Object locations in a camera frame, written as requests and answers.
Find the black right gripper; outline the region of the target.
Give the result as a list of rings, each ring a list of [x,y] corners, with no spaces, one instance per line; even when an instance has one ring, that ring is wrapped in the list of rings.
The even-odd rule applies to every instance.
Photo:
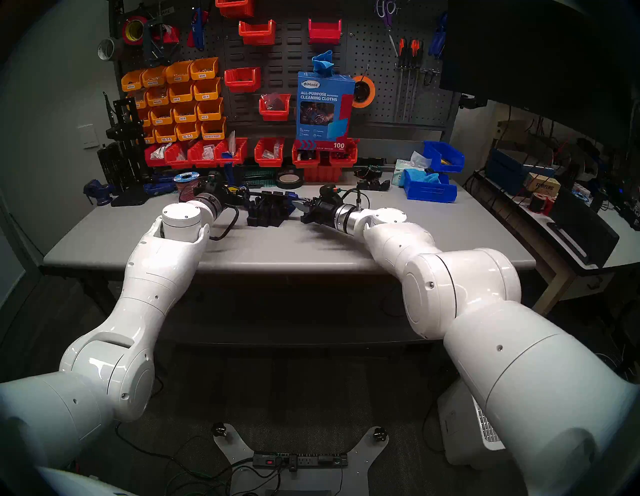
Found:
[[[296,199],[291,204],[301,208],[303,212],[300,222],[318,225],[335,225],[337,211],[341,208],[341,197],[338,195],[320,196],[312,199]]]

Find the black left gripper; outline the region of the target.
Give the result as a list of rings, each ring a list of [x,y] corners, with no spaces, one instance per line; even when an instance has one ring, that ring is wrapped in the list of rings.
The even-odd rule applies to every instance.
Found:
[[[226,207],[248,207],[251,191],[244,186],[220,186],[220,202]]]

